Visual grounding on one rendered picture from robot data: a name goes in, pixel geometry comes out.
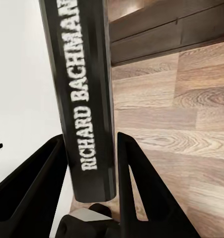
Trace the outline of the hardback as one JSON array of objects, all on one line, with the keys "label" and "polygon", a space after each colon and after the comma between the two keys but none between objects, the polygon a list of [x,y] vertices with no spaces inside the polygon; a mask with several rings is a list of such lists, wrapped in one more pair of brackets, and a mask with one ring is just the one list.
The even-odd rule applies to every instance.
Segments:
[{"label": "hardback", "polygon": [[107,0],[38,0],[75,200],[116,197]]}]

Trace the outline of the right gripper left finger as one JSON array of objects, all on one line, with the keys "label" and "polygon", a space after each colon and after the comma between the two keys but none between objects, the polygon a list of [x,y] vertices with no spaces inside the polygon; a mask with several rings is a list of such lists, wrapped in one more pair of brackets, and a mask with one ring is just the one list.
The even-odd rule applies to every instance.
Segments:
[{"label": "right gripper left finger", "polygon": [[59,134],[0,182],[0,238],[49,238],[67,165]]}]

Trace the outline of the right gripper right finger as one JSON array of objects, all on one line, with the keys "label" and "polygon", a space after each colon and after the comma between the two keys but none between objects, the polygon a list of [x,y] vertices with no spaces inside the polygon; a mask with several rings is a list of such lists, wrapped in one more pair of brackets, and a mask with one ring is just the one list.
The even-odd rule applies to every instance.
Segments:
[{"label": "right gripper right finger", "polygon": [[[121,238],[201,238],[136,140],[117,133]],[[137,219],[129,165],[148,221]]]}]

